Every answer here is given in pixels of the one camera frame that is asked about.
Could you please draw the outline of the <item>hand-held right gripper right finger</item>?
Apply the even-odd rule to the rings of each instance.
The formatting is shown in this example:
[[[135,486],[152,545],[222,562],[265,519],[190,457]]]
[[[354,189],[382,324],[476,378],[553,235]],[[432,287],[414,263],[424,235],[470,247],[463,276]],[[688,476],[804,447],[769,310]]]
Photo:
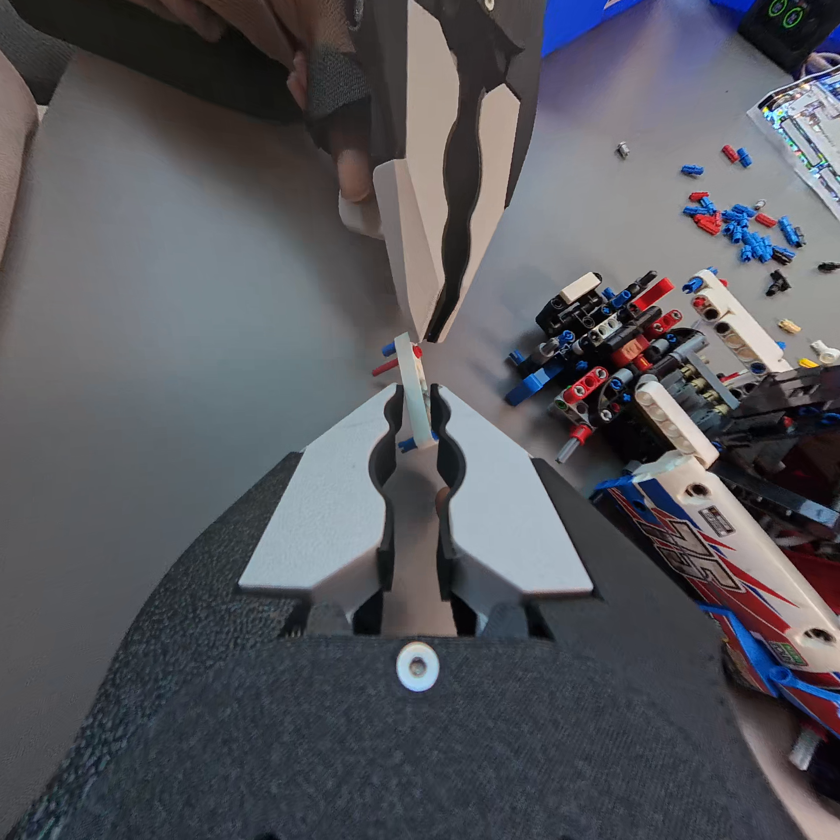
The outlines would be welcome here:
[[[447,489],[436,555],[442,600],[489,618],[501,604],[593,595],[538,471],[545,463],[443,385],[435,385],[435,434]]]

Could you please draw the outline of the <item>person's left hand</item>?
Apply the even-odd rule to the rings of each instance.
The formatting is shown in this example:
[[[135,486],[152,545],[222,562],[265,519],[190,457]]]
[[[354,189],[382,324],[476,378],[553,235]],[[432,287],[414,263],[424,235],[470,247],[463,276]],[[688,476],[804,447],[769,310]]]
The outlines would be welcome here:
[[[316,143],[329,152],[341,197],[373,196],[369,85],[351,38],[354,2],[168,2],[172,14],[210,42],[230,28],[288,69],[287,87]]]

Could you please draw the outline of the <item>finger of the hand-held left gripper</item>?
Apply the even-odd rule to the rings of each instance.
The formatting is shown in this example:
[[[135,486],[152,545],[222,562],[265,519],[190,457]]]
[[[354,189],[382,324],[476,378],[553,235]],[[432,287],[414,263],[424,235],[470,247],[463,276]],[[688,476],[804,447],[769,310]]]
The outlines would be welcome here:
[[[400,305],[417,337],[444,341],[469,287],[469,88],[441,22],[419,2],[373,2],[382,82],[374,187]]]
[[[536,114],[540,52],[515,56],[495,87],[490,70],[472,70],[462,84],[444,152],[444,288],[429,323],[431,343],[448,336],[516,189]]]

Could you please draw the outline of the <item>grey desk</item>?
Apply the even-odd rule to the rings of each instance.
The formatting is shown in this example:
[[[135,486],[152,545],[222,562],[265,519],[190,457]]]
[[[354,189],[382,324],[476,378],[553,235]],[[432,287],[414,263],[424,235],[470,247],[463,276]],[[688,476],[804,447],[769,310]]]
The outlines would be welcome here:
[[[427,375],[538,457],[550,393],[503,402],[506,357],[588,270],[677,286],[716,267],[793,361],[838,347],[838,222],[748,117],[787,76],[708,2],[660,2],[542,64],[508,210]],[[629,158],[615,154],[620,142]],[[745,148],[750,168],[721,147]],[[690,178],[682,165],[701,165]],[[739,262],[681,213],[706,192],[801,228]],[[73,743],[132,620],[211,523],[376,391],[405,329],[382,242],[347,231],[301,126],[75,58],[35,137],[2,272],[2,837]],[[770,273],[791,289],[764,296]],[[801,333],[784,338],[790,319]]]

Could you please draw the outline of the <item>building block race car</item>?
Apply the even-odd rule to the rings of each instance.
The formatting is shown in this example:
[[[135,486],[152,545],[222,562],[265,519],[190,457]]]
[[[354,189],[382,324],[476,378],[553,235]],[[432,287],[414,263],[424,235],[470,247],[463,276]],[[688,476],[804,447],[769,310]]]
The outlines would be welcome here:
[[[766,375],[708,437],[650,375],[634,402],[669,448],[594,501],[717,622],[731,681],[796,710],[790,761],[838,803],[838,366]]]

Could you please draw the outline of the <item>black device with green display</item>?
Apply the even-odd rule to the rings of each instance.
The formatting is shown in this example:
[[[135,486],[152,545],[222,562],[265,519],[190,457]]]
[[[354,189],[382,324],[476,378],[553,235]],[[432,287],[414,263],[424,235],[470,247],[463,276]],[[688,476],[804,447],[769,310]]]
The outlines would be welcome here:
[[[838,26],[838,1],[757,1],[741,18],[737,32],[794,75]]]

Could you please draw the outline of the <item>white beam with pins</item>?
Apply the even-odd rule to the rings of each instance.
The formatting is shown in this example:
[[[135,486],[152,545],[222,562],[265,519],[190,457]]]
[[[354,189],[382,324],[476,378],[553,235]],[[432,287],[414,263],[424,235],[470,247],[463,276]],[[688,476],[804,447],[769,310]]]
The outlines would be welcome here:
[[[438,438],[432,429],[431,395],[423,368],[423,350],[404,332],[381,349],[385,362],[376,366],[371,375],[377,377],[398,370],[404,390],[405,407],[413,435],[397,443],[400,452],[425,450],[436,445]]]

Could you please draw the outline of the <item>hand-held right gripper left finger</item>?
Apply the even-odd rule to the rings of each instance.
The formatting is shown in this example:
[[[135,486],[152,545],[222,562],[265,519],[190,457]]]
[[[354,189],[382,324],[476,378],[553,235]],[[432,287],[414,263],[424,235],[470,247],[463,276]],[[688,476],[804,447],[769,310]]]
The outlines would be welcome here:
[[[243,592],[338,606],[352,618],[392,587],[403,388],[373,395],[301,454],[238,580]]]

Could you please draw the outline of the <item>heap of assorted building pieces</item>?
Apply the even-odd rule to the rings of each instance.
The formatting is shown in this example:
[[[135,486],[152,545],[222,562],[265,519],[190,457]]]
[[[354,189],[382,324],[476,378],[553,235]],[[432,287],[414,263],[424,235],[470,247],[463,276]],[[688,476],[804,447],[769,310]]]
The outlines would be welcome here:
[[[557,385],[549,411],[570,423],[556,460],[565,463],[594,435],[623,461],[650,463],[676,446],[635,402],[638,387],[658,382],[702,434],[715,434],[739,399],[701,356],[707,336],[683,327],[678,309],[658,303],[674,289],[657,272],[614,292],[599,290],[588,272],[552,297],[535,318],[544,335],[530,353],[513,350],[508,363],[520,383],[505,395],[518,406]]]

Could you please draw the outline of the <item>pile of blue red pins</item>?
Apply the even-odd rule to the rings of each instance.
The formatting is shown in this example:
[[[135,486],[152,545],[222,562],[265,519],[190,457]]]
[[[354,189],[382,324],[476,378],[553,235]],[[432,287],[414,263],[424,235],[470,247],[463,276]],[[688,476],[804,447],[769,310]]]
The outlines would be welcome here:
[[[742,264],[771,261],[788,266],[805,247],[802,229],[787,216],[772,217],[740,203],[719,208],[707,192],[693,192],[681,210],[684,217],[709,236],[724,237],[738,248]]]

